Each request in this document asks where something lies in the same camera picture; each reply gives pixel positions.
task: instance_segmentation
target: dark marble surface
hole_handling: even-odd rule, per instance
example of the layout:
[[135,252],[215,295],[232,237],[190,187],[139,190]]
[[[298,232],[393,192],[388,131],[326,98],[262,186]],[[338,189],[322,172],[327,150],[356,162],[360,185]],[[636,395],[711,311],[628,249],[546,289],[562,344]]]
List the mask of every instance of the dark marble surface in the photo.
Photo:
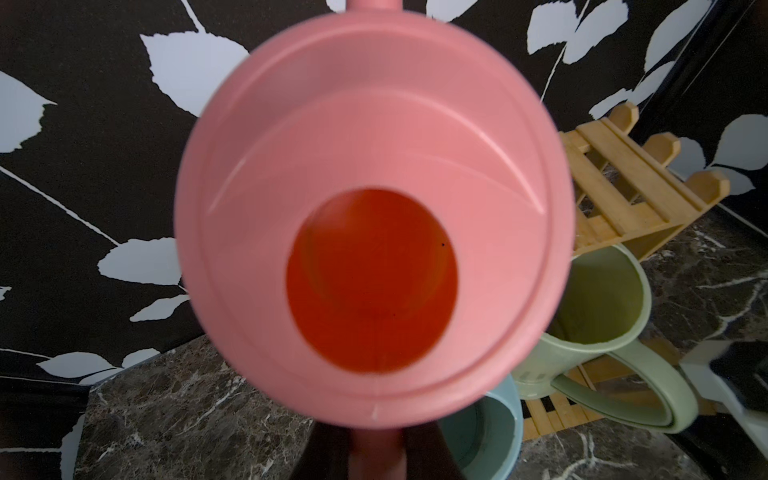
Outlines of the dark marble surface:
[[[644,263],[646,334],[687,351],[706,338],[768,339],[768,242],[719,211]],[[243,381],[206,337],[91,391],[75,478],[285,478],[311,420]],[[706,479],[668,437],[600,420],[526,442],[510,478]]]

